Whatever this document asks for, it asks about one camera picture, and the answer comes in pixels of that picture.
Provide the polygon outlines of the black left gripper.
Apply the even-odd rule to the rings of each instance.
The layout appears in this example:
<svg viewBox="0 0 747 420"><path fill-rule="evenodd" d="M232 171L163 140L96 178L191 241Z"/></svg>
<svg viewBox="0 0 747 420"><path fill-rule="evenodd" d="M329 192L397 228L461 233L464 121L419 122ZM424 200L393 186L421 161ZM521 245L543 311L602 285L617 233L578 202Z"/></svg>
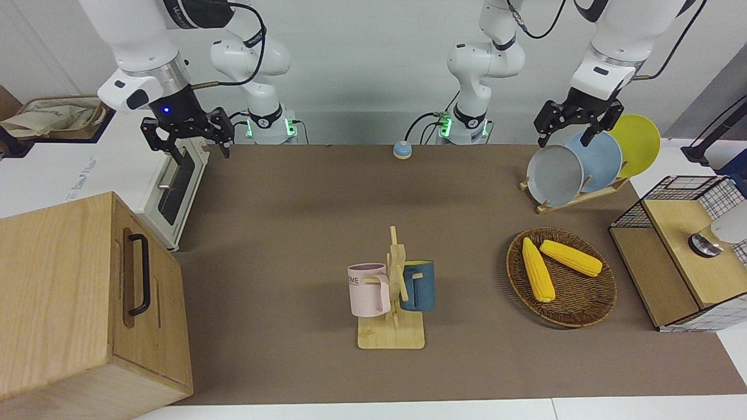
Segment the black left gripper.
<svg viewBox="0 0 747 420"><path fill-rule="evenodd" d="M600 99L571 87L563 103L548 100L535 117L538 144L541 148L545 147L552 133L568 125L589 123L581 137L581 145L589 146L596 135L615 127L623 111L624 105L619 99L613 100L613 95Z"/></svg>

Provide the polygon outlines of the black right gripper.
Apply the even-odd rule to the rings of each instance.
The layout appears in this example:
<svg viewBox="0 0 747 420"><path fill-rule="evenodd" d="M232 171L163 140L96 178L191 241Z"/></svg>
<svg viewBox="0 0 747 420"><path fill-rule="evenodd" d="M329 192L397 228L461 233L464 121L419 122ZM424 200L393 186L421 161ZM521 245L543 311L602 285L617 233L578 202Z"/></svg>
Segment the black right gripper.
<svg viewBox="0 0 747 420"><path fill-rule="evenodd" d="M176 146L176 140L200 136L213 141L219 146L224 158L229 159L229 147L235 136L231 119L222 107L216 107L209 113L208 121L192 87L185 87L170 96L153 101L149 107L155 118L142 118L139 129L152 151L165 152L177 165L181 165L184 157ZM158 129L168 133L166 139L160 138Z"/></svg>

